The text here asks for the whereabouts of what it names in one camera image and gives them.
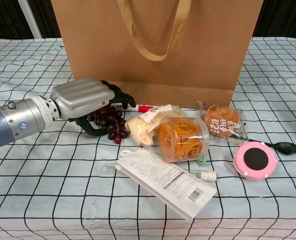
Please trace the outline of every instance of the pink compact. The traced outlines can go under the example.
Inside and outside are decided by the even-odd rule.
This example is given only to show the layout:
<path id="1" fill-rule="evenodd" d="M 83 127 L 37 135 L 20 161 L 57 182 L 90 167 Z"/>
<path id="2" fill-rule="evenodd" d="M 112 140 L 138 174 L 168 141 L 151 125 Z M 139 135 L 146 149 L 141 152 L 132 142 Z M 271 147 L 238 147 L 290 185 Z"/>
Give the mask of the pink compact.
<path id="1" fill-rule="evenodd" d="M 241 145 L 234 154 L 233 165 L 242 176 L 249 180 L 263 180 L 276 169 L 274 151 L 263 142 L 249 141 Z"/>

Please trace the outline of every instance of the table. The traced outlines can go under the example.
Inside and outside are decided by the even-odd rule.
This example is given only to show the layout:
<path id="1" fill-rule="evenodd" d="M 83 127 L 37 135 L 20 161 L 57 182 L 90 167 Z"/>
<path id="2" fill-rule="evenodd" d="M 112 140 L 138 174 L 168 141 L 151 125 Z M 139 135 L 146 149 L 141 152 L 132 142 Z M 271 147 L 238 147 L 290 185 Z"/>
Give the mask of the table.
<path id="1" fill-rule="evenodd" d="M 62 39 L 0 39 L 0 106 L 49 97 L 72 81 Z M 296 39 L 254 37 L 235 88 L 252 139 L 296 144 Z M 196 109 L 188 109 L 197 116 Z M 129 119 L 136 112 L 124 112 Z M 262 181 L 233 167 L 237 145 L 212 141 L 202 169 L 215 170 L 217 194 L 187 223 L 130 178 L 101 171 L 131 139 L 114 144 L 72 122 L 0 147 L 0 240 L 294 240 L 296 154 Z M 195 162 L 179 163 L 200 170 Z"/>

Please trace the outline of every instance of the black spoon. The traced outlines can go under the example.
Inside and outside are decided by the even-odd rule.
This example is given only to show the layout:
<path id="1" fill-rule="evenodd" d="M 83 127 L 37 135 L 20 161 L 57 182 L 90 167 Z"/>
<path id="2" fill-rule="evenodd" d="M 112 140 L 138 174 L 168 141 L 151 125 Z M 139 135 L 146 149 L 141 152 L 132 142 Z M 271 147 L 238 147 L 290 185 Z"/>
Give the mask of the black spoon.
<path id="1" fill-rule="evenodd" d="M 233 134 L 230 137 L 233 139 L 239 139 L 239 140 L 244 140 L 248 142 L 261 142 L 261 141 L 257 141 L 249 138 L 240 137 L 237 134 Z M 268 147 L 276 149 L 278 152 L 285 155 L 291 155 L 296 153 L 296 145 L 293 144 L 292 142 L 282 141 L 282 142 L 277 142 L 275 144 L 264 142 L 264 144 L 266 144 Z"/>

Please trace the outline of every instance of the brown paper bag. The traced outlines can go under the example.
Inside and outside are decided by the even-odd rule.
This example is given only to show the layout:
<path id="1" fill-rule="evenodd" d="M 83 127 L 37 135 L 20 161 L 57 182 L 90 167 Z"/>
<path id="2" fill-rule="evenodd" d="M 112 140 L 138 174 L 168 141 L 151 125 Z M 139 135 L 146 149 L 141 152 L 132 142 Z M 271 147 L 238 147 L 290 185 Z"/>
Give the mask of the brown paper bag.
<path id="1" fill-rule="evenodd" d="M 51 0 L 76 80 L 137 104 L 228 105 L 263 0 Z"/>

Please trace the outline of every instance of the robotic arm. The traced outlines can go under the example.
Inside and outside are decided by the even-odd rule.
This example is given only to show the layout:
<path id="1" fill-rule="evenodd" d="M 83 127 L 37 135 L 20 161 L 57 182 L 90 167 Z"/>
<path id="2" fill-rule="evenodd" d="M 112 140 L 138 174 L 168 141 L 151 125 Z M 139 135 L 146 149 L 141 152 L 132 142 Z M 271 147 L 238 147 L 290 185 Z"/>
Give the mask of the robotic arm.
<path id="1" fill-rule="evenodd" d="M 104 129 L 94 129 L 87 115 L 112 103 L 136 107 L 132 96 L 116 85 L 84 78 L 55 86 L 49 99 L 35 96 L 0 106 L 0 147 L 51 128 L 56 119 L 76 122 L 89 135 L 103 136 Z"/>

